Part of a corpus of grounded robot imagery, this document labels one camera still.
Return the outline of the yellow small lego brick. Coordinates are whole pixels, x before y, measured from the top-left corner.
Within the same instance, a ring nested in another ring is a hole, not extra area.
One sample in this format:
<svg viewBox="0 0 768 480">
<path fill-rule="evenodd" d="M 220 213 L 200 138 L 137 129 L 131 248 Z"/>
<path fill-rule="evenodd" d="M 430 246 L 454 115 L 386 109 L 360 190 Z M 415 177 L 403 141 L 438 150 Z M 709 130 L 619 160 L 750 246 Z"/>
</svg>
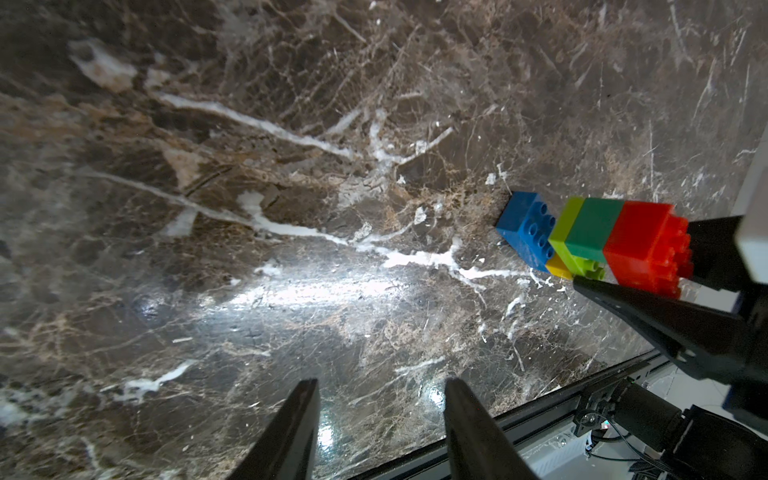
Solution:
<svg viewBox="0 0 768 480">
<path fill-rule="evenodd" d="M 554 276 L 571 281 L 574 277 L 573 273 L 568 269 L 566 264 L 555 253 L 546 263 L 547 270 Z"/>
</svg>

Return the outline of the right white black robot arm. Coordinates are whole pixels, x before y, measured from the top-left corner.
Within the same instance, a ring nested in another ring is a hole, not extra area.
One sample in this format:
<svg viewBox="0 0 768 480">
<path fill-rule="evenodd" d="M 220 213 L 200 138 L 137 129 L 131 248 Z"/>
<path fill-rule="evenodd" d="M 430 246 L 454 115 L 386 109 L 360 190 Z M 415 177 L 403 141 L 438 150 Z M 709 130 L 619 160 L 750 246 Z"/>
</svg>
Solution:
<svg viewBox="0 0 768 480">
<path fill-rule="evenodd" d="M 579 277 L 580 294 L 621 318 L 688 376 L 728 386 L 723 417 L 680 410 L 626 377 L 604 398 L 581 403 L 574 421 L 617 425 L 659 453 L 653 466 L 675 479 L 767 476 L 767 287 L 736 245 L 743 216 L 694 222 L 692 280 L 737 293 L 731 311 Z"/>
</svg>

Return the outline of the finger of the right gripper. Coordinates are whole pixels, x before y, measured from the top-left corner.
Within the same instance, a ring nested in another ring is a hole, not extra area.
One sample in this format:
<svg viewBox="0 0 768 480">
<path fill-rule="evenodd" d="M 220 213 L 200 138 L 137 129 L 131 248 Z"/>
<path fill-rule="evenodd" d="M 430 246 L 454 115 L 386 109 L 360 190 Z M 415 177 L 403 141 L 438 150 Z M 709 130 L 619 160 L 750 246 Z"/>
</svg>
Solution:
<svg viewBox="0 0 768 480">
<path fill-rule="evenodd" d="M 690 222 L 692 274 L 689 279 L 715 290 L 739 292 L 750 285 L 735 242 L 742 215 Z"/>
<path fill-rule="evenodd" d="M 767 382 L 765 285 L 741 293 L 733 313 L 584 277 L 574 280 L 574 289 L 621 318 L 695 379 Z"/>
</svg>

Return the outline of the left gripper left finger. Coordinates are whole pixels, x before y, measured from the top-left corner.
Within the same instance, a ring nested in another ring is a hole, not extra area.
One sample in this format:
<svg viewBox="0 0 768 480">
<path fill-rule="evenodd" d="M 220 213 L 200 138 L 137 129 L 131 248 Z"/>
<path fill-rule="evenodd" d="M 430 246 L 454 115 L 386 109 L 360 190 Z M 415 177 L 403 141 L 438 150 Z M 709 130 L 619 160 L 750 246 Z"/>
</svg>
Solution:
<svg viewBox="0 0 768 480">
<path fill-rule="evenodd" d="M 228 479 L 311 479 L 319 418 L 319 382 L 302 380 Z"/>
</svg>

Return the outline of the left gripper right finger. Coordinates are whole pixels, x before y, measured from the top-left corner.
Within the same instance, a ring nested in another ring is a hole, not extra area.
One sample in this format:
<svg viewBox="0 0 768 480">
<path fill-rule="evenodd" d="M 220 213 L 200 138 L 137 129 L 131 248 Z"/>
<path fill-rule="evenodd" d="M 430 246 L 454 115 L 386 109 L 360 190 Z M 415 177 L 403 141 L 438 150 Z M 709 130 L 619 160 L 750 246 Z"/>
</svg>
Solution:
<svg viewBox="0 0 768 480">
<path fill-rule="evenodd" d="M 443 416 L 452 479 L 538 479 L 459 378 L 446 381 Z"/>
</svg>

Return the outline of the blue lego brick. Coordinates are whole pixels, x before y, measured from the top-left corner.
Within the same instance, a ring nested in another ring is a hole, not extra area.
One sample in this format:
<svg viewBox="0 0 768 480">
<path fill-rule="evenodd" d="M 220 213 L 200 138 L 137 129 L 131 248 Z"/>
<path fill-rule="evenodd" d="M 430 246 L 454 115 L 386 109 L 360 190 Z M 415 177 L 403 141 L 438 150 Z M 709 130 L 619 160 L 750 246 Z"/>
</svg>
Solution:
<svg viewBox="0 0 768 480">
<path fill-rule="evenodd" d="M 539 194 L 515 191 L 495 228 L 529 267 L 546 272 L 546 264 L 555 254 L 549 243 L 555 224 Z"/>
</svg>

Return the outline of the dark green small lego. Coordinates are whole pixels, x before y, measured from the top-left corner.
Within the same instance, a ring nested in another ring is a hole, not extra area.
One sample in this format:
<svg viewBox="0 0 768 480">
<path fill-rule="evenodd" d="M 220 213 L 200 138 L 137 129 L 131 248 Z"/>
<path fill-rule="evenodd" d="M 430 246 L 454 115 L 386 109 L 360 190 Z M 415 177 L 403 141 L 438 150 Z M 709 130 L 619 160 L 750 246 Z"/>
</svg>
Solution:
<svg viewBox="0 0 768 480">
<path fill-rule="evenodd" d="M 625 202 L 617 199 L 586 198 L 566 239 L 569 252 L 598 263 L 606 263 L 603 249 Z"/>
</svg>

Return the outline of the red lego brick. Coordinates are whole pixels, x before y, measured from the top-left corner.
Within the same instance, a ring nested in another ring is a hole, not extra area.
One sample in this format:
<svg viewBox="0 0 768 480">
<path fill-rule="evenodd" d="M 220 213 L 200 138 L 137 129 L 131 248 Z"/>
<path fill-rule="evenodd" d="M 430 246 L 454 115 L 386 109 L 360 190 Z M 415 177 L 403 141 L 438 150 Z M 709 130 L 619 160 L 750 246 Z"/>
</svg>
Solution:
<svg viewBox="0 0 768 480">
<path fill-rule="evenodd" d="M 671 204 L 625 202 L 603 248 L 618 284 L 678 299 L 693 273 L 688 227 Z"/>
</svg>

